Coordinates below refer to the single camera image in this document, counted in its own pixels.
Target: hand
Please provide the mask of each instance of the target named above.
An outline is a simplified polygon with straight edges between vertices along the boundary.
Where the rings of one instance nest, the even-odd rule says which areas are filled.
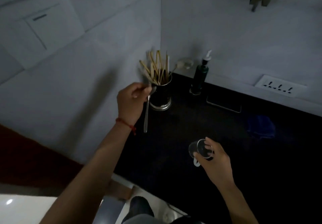
[[[212,146],[214,153],[208,154],[213,156],[213,159],[208,161],[197,152],[194,153],[194,157],[202,165],[210,180],[219,191],[235,186],[230,159],[223,147],[208,137],[206,137],[205,144],[206,149],[211,150]]]
[[[132,83],[119,91],[117,96],[119,118],[130,125],[134,125],[142,113],[143,103],[151,89],[143,83]]]

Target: forearm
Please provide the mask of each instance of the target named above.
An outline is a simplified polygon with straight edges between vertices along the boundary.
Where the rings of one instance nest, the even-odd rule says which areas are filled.
[[[93,222],[130,132],[123,124],[114,125],[94,157],[56,199],[41,224]]]
[[[235,185],[219,191],[225,200],[233,224],[258,224],[242,192]]]

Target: clear glass mug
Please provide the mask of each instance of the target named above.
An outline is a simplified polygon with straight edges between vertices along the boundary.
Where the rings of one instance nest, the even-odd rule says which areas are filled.
[[[194,152],[199,153],[202,157],[205,159],[209,159],[212,157],[212,155],[209,155],[208,153],[213,154],[213,148],[211,145],[205,144],[206,139],[200,139],[199,141],[192,142],[189,145],[189,154],[194,159],[194,165],[196,167],[200,166],[200,163],[197,161],[197,159],[194,157]],[[205,145],[210,146],[211,149],[206,149]]]

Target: person's left hand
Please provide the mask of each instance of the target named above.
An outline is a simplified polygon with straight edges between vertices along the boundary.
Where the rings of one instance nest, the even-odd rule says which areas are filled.
[[[143,83],[136,82],[119,91],[117,96],[119,118],[130,125],[134,125],[142,113],[143,103],[151,89]]]

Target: cup handle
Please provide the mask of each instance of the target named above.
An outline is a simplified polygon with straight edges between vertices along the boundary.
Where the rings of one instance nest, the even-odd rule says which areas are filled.
[[[196,159],[196,158],[194,158],[194,165],[195,165],[196,167],[199,167],[199,166],[200,166],[200,163],[197,161],[197,159]]]

